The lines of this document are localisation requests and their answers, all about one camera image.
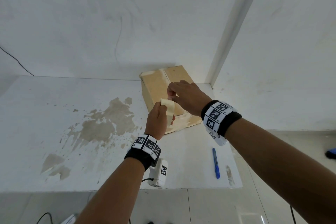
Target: blue object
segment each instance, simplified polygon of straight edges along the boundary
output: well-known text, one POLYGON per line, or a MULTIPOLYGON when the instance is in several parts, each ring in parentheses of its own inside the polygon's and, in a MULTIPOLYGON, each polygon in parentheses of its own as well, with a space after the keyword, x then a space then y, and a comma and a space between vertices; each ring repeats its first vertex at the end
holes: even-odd
POLYGON ((216 173, 216 178, 219 179, 221 177, 219 173, 219 167, 218 167, 218 161, 217 161, 217 155, 216 155, 216 149, 212 148, 212 153, 213 153, 213 160, 215 162, 215 173, 216 173))

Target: grout line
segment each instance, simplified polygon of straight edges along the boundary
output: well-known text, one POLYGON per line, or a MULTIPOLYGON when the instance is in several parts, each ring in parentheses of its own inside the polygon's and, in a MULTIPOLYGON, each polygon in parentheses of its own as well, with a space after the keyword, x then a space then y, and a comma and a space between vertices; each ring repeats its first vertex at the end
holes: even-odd
POLYGON ((27 203, 26 203, 26 205, 24 206, 23 211, 22 211, 22 213, 21 213, 21 215, 20 215, 20 218, 18 219, 18 221, 17 221, 16 224, 19 224, 19 223, 21 222, 21 219, 22 219, 22 217, 23 217, 23 214, 25 213, 26 208, 27 208, 27 206, 28 206, 28 204, 29 204, 29 201, 30 201, 30 199, 32 198, 32 196, 33 196, 33 193, 30 193, 29 198, 28 198, 28 200, 27 200, 27 203))
POLYGON ((251 175, 251 178, 252 178, 252 181, 253 181, 253 184, 254 184, 255 190, 257 191, 257 194, 258 194, 258 197, 259 197, 259 201, 260 201, 260 203, 261 203, 262 209, 263 209, 263 211, 264 211, 264 214, 265 214, 265 217, 266 217, 266 219, 267 219, 267 223, 269 224, 270 222, 268 221, 267 214, 266 214, 266 212, 265 212, 265 209, 264 209, 263 203, 262 203, 262 201, 261 201, 261 199, 260 199, 260 196, 259 196, 258 189, 257 189, 257 187, 255 186, 254 179, 253 179, 253 176, 252 176, 252 174, 251 174, 251 170, 250 170, 250 166, 249 166, 249 164, 247 164, 247 168, 248 168, 248 170, 249 170, 249 172, 250 172, 250 175, 251 175))
POLYGON ((190 224, 191 224, 190 203, 189 203, 189 190, 188 189, 187 189, 187 193, 188 193, 189 217, 190 217, 190 224))

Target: white table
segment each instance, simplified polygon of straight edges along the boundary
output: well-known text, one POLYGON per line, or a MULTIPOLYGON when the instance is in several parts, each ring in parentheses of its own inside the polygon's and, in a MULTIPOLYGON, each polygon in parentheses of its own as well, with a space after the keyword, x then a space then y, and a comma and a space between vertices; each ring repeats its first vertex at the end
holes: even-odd
MULTIPOLYGON (((213 97, 209 84, 198 85, 213 97)), ((0 192, 98 190, 144 132, 147 114, 140 81, 19 77, 0 97, 0 192)), ((202 124, 160 143, 168 161, 164 188, 242 187, 230 145, 218 146, 202 124)), ((143 182, 141 189, 153 187, 143 182)))

